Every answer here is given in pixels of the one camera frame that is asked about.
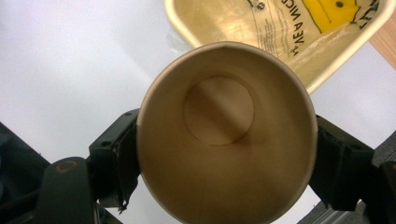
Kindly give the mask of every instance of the white surface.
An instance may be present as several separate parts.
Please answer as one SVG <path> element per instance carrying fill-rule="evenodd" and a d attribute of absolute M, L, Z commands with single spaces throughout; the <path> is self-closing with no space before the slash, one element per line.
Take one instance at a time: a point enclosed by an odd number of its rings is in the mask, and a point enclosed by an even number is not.
<path fill-rule="evenodd" d="M 86 158 L 89 144 L 138 108 L 152 80 L 186 50 L 161 0 L 2 1 L 0 120 L 50 162 Z M 395 70 L 366 44 L 312 100 L 317 114 L 377 147 L 396 129 L 395 86 Z M 308 188 L 276 223 L 298 222 L 317 202 Z M 177 223 L 141 179 L 119 219 Z"/>

